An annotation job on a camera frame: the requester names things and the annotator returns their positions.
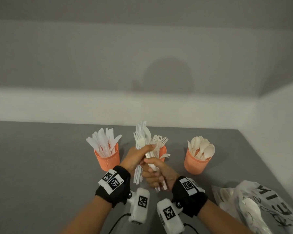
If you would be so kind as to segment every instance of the gray table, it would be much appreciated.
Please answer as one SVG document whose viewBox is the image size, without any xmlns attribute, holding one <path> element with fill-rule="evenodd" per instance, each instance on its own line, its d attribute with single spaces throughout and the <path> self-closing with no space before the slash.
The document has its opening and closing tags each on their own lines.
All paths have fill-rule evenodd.
<svg viewBox="0 0 293 234">
<path fill-rule="evenodd" d="M 0 233 L 58 233 L 78 211 L 90 202 L 105 174 L 100 169 L 86 138 L 101 127 L 82 124 L 0 122 Z M 113 126 L 122 134 L 120 157 L 135 145 L 134 126 Z M 169 138 L 166 163 L 178 173 L 196 180 L 213 199 L 211 185 L 235 187 L 243 180 L 256 181 L 276 191 L 292 208 L 293 200 L 273 176 L 238 130 L 149 127 L 152 134 Z M 201 175 L 189 174 L 183 160 L 187 140 L 208 138 L 216 153 Z M 137 185 L 131 185 L 135 191 Z M 124 218 L 114 233 L 165 233 L 156 213 L 156 204 L 172 198 L 170 192 L 156 193 L 151 199 L 146 224 L 136 225 Z M 111 211 L 101 233 L 128 212 L 118 204 Z M 195 218 L 180 215 L 199 233 L 209 233 Z M 193 233 L 186 227 L 185 233 Z"/>
</svg>

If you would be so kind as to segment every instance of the black cable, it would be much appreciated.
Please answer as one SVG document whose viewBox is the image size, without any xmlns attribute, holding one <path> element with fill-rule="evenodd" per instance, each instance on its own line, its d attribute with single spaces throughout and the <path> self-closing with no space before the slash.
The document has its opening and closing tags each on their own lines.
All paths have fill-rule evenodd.
<svg viewBox="0 0 293 234">
<path fill-rule="evenodd" d="M 189 227 L 191 227 L 191 228 L 196 232 L 196 234 L 199 234 L 199 233 L 197 232 L 197 230 L 195 230 L 195 228 L 192 227 L 190 224 L 184 223 L 183 225 L 184 225 L 184 226 L 189 226 Z"/>
<path fill-rule="evenodd" d="M 112 227 L 112 229 L 110 230 L 110 232 L 108 234 L 111 234 L 111 232 L 113 231 L 114 227 L 116 226 L 116 224 L 119 222 L 119 220 L 121 220 L 123 217 L 125 216 L 130 216 L 131 213 L 125 213 L 124 215 L 122 215 L 117 221 L 116 223 L 114 224 L 114 226 Z"/>
</svg>

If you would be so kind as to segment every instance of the plastic bag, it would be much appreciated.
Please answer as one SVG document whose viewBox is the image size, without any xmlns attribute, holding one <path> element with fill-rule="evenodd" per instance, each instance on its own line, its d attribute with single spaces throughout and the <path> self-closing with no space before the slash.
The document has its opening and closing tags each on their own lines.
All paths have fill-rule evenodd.
<svg viewBox="0 0 293 234">
<path fill-rule="evenodd" d="M 217 205 L 252 232 L 293 234 L 293 210 L 273 190 L 250 181 L 236 188 L 212 186 L 212 190 Z"/>
</svg>

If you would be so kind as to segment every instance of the wrist strap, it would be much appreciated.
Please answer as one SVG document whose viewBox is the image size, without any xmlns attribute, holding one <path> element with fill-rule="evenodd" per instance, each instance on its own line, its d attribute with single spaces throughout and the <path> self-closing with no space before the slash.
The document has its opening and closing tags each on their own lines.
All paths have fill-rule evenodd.
<svg viewBox="0 0 293 234">
<path fill-rule="evenodd" d="M 119 202 L 127 202 L 130 193 L 130 173 L 121 166 L 110 169 L 98 182 L 96 195 L 112 204 L 114 208 Z"/>
<path fill-rule="evenodd" d="M 179 202 L 186 215 L 197 216 L 208 199 L 204 192 L 194 180 L 180 176 L 172 188 L 172 202 Z"/>
</svg>

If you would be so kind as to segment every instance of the orange cup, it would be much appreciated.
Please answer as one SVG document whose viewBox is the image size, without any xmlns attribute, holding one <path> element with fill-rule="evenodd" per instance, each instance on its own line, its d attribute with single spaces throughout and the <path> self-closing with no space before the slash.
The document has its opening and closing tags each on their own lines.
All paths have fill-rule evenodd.
<svg viewBox="0 0 293 234">
<path fill-rule="evenodd" d="M 109 157 L 100 157 L 96 151 L 94 151 L 97 156 L 100 167 L 104 171 L 108 171 L 109 169 L 113 169 L 115 166 L 119 165 L 119 151 L 118 151 L 118 143 L 115 145 L 115 153 Z"/>
<path fill-rule="evenodd" d="M 166 146 L 164 145 L 164 147 L 160 148 L 160 157 L 161 157 L 164 153 L 166 153 L 166 152 L 167 152 L 167 149 L 166 149 Z"/>
<path fill-rule="evenodd" d="M 209 157 L 207 160 L 205 161 L 201 161 L 199 159 L 196 159 L 195 157 L 193 157 L 190 152 L 189 152 L 189 148 L 187 149 L 187 153 L 186 153 L 186 158 L 184 161 L 184 166 L 185 169 L 190 172 L 193 175 L 198 175 L 201 174 L 204 170 L 204 168 L 206 167 L 206 165 L 208 164 L 208 162 L 211 160 L 211 157 Z"/>
</svg>

